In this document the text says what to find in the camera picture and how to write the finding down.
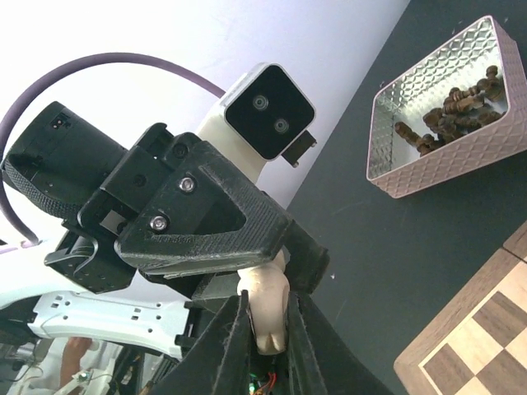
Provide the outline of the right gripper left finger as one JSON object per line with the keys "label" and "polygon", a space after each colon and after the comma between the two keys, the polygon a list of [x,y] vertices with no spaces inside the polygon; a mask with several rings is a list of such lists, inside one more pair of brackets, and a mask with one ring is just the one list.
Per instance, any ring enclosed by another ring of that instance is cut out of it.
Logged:
{"label": "right gripper left finger", "polygon": [[183,361],[153,389],[157,395],[249,392],[252,332],[248,292],[230,297]]}

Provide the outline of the wooden chess board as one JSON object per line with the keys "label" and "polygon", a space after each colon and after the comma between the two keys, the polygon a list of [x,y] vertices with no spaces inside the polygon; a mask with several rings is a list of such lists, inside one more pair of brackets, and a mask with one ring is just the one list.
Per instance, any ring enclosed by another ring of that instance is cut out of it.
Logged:
{"label": "wooden chess board", "polygon": [[394,362],[418,395],[526,392],[526,227],[522,225]]}

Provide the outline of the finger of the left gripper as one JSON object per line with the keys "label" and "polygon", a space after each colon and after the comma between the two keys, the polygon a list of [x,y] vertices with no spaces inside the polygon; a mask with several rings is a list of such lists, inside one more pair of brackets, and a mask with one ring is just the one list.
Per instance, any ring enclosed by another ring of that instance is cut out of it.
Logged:
{"label": "finger of the left gripper", "polygon": [[115,242],[143,272],[230,272],[274,259],[289,217],[208,142],[199,142]]}
{"label": "finger of the left gripper", "polygon": [[[288,228],[284,249],[289,253],[285,275],[291,290],[312,294],[329,265],[328,250],[296,221]],[[192,295],[193,306],[217,312],[226,299],[236,294],[239,279],[237,272],[205,275]]]}

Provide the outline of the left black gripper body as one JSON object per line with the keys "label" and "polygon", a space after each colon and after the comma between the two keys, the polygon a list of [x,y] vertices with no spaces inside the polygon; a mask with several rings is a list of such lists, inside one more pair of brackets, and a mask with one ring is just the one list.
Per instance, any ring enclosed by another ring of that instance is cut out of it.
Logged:
{"label": "left black gripper body", "polygon": [[167,207],[156,209],[163,219],[156,228],[137,218],[200,139],[190,132],[174,136],[163,123],[129,150],[96,128],[87,137],[75,136],[75,147],[61,146],[44,163],[43,192],[60,203],[57,216],[68,231],[44,263],[95,293],[122,290],[138,270],[119,256],[119,235],[159,235],[175,223]]}

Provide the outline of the pile of dark chess pieces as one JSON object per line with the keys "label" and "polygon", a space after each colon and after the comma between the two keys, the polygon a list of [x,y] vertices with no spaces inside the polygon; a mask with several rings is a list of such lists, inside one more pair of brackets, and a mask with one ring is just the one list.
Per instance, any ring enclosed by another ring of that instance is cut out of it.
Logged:
{"label": "pile of dark chess pieces", "polygon": [[486,69],[486,76],[476,85],[464,91],[457,86],[451,88],[441,107],[431,109],[422,116],[425,126],[430,129],[429,133],[420,135],[403,121],[394,124],[395,133],[420,156],[425,156],[495,123],[506,114],[491,107],[492,103],[505,97],[503,80],[498,73],[498,66],[491,65]]}

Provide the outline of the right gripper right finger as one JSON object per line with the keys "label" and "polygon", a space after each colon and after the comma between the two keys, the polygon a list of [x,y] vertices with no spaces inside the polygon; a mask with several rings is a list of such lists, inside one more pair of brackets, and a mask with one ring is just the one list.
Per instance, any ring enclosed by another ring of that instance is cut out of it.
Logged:
{"label": "right gripper right finger", "polygon": [[350,352],[308,295],[290,294],[287,323],[290,394],[383,395],[391,393]]}

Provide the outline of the pink embossed tin box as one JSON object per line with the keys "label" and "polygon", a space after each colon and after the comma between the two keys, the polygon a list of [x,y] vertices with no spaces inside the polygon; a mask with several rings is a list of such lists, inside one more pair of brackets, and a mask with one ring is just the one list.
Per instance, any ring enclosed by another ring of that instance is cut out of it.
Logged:
{"label": "pink embossed tin box", "polygon": [[[425,115],[448,91],[472,90],[493,71],[499,86],[471,117],[484,125],[432,153],[418,151],[395,131],[402,122],[419,136]],[[392,198],[415,193],[526,149],[526,75],[517,43],[492,16],[483,16],[429,53],[373,100],[366,177]]]}

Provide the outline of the light chess knight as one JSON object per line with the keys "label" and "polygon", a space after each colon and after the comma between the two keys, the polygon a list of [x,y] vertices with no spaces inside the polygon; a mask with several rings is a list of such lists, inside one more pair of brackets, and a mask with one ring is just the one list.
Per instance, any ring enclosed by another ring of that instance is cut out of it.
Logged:
{"label": "light chess knight", "polygon": [[238,270],[237,291],[248,291],[251,323],[259,354],[273,356],[286,350],[285,316],[290,292],[282,250],[273,261]]}

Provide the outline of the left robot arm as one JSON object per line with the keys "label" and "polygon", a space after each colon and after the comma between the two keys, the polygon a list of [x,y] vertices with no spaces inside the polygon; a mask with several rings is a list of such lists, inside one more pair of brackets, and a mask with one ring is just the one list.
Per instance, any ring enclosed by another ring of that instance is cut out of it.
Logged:
{"label": "left robot arm", "polygon": [[[310,294],[329,255],[256,180],[278,157],[298,159],[314,143],[307,100],[269,94],[221,102],[196,133],[149,127],[130,149],[64,105],[48,105],[2,165],[8,183],[60,218],[66,234],[45,259],[80,292],[41,291],[26,326],[34,337],[91,337],[184,360],[156,388],[241,394],[261,367],[256,346],[273,328],[287,348],[270,367],[285,394],[327,394],[320,344],[326,322]],[[106,293],[135,274],[165,282],[194,302],[213,280],[240,280],[194,341],[175,334],[173,306],[134,305]]]}

